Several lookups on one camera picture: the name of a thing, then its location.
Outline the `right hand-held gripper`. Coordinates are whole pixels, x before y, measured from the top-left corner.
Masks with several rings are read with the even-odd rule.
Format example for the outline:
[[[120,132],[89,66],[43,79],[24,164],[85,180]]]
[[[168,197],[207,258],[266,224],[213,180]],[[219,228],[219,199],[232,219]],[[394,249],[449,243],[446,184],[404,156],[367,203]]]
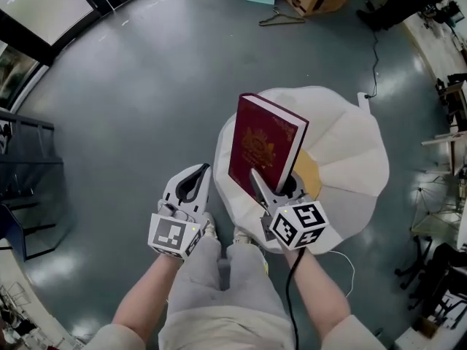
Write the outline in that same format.
[[[281,195],[270,191],[255,168],[250,169],[249,178],[255,200],[266,210],[261,222],[269,238],[276,238],[289,250],[327,245],[331,237],[328,218],[320,202],[306,192],[300,176],[290,174]]]

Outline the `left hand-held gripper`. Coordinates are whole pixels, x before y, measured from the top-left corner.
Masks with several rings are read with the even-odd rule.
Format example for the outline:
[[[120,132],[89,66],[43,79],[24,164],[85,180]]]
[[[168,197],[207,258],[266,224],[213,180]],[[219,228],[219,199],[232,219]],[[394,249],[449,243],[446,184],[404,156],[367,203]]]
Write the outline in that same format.
[[[208,163],[179,172],[167,183],[151,216],[147,244],[159,254],[187,259],[204,235],[212,169]]]

